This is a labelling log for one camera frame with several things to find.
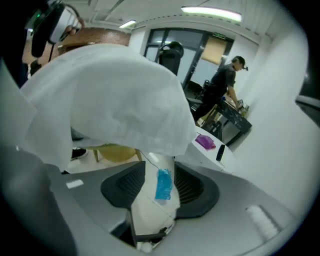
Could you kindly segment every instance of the black cable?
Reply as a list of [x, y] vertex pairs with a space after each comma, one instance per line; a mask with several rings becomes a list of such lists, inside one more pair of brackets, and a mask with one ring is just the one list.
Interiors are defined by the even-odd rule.
[[55, 45], [53, 44], [52, 47], [51, 47], [50, 57], [49, 57], [49, 61], [48, 61], [48, 62], [51, 61], [51, 57], [52, 57], [52, 53], [53, 53], [53, 51], [54, 51], [54, 47], [55, 47]]
[[149, 161], [150, 164], [152, 164], [153, 166], [155, 166], [155, 167], [158, 168], [158, 166], [156, 166], [154, 163], [152, 163], [152, 162], [145, 156], [144, 153], [141, 152], [141, 154]]

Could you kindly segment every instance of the floor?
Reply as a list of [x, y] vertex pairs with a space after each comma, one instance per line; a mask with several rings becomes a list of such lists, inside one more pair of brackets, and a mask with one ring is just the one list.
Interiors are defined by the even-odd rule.
[[[131, 210], [136, 235], [156, 234], [164, 227], [174, 225], [176, 210], [180, 207], [179, 194], [175, 186], [171, 191], [170, 200], [156, 200], [157, 174], [158, 169], [168, 169], [171, 172], [171, 179], [174, 179], [174, 159], [168, 156], [142, 152], [142, 159], [145, 161], [145, 182], [141, 191], [134, 200]], [[104, 159], [99, 154], [97, 163], [92, 150], [82, 159], [73, 160], [68, 165], [68, 172], [71, 174], [95, 171], [107, 167], [113, 167], [124, 163], [138, 161], [138, 157], [113, 163]]]

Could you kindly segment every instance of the yellow stool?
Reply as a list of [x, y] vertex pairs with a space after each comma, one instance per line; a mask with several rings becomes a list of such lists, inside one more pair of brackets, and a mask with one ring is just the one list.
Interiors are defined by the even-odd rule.
[[139, 161], [142, 161], [141, 153], [138, 149], [121, 146], [117, 144], [105, 144], [101, 146], [87, 147], [87, 150], [93, 150], [95, 161], [98, 163], [98, 151], [108, 161], [119, 163], [129, 160], [134, 155], [137, 155]]

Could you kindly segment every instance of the black t-shirt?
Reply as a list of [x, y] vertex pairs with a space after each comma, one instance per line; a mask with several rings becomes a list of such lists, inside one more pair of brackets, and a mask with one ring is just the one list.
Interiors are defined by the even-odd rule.
[[223, 66], [211, 79], [211, 83], [218, 88], [227, 90], [228, 86], [235, 84], [236, 70], [231, 64]]

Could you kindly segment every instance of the black shoe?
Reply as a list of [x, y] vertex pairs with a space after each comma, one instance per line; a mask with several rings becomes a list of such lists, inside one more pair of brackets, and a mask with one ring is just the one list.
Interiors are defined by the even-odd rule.
[[82, 149], [82, 148], [73, 149], [71, 161], [75, 160], [75, 159], [84, 158], [87, 154], [88, 154], [88, 150], [86, 150], [86, 149]]

